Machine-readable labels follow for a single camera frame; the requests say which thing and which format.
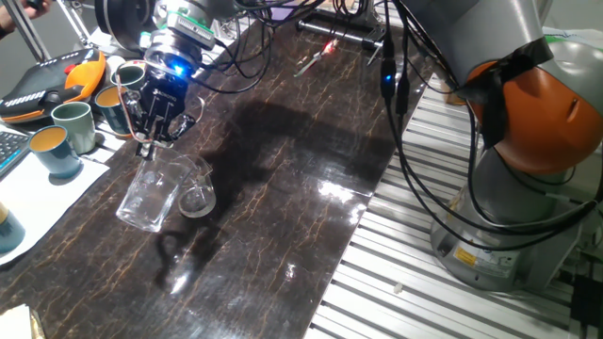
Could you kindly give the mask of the bare operator hand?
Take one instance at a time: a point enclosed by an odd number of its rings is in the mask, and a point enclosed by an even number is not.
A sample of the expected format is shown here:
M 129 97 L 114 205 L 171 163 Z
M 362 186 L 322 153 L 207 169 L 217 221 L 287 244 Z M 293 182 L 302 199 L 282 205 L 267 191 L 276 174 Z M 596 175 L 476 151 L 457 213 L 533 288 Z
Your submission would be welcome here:
M 39 5 L 35 8 L 32 8 L 29 5 L 28 0 L 20 0 L 21 5 L 24 8 L 24 13 L 28 16 L 30 20 L 36 20 L 41 16 L 45 15 L 49 12 L 50 7 L 52 6 L 52 0 L 42 0 Z M 1 33 L 4 35 L 8 35 L 12 33 L 16 29 L 16 24 L 14 23 L 12 17 L 8 13 L 8 9 L 5 5 L 1 6 Z

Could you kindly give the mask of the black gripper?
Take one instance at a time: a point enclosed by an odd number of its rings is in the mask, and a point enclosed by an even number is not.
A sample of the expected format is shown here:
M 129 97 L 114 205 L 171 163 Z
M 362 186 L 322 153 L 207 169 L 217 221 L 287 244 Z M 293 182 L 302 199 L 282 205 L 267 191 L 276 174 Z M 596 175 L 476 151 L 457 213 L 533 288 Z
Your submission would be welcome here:
M 187 88 L 184 77 L 148 66 L 139 92 L 124 89 L 123 111 L 131 134 L 139 143 L 136 155 L 154 159 L 157 148 L 154 136 L 171 143 L 196 124 L 195 118 L 181 115 L 185 111 Z

